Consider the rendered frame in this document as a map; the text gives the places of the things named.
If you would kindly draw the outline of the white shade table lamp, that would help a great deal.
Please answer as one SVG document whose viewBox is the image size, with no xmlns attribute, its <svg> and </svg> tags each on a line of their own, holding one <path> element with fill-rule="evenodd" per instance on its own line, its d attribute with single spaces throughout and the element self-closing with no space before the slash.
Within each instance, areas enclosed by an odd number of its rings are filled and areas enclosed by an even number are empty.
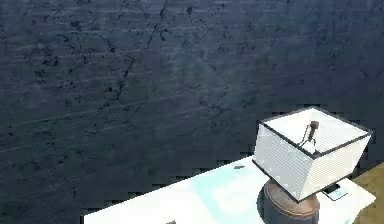
<svg viewBox="0 0 384 224">
<path fill-rule="evenodd" d="M 353 224 L 375 196 L 348 179 L 373 131 L 319 107 L 262 120 L 253 161 L 269 177 L 265 205 L 273 223 Z M 340 184 L 337 201 L 322 191 Z"/>
</svg>

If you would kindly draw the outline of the small black phone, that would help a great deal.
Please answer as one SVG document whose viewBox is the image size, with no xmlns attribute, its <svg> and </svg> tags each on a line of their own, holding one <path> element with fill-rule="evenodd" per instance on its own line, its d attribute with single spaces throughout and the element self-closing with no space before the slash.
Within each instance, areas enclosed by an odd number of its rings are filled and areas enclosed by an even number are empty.
<svg viewBox="0 0 384 224">
<path fill-rule="evenodd" d="M 348 192 L 340 184 L 334 184 L 324 189 L 322 193 L 332 201 L 337 201 L 340 198 L 346 196 Z"/>
</svg>

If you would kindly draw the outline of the white bedside table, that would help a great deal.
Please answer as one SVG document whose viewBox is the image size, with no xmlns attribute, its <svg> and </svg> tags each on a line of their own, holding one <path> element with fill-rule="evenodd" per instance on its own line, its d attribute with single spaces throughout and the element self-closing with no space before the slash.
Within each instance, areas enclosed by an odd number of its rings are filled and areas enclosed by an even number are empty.
<svg viewBox="0 0 384 224">
<path fill-rule="evenodd" d="M 269 178 L 251 157 L 117 203 L 83 218 L 84 224 L 273 223 L 265 205 Z"/>
</svg>

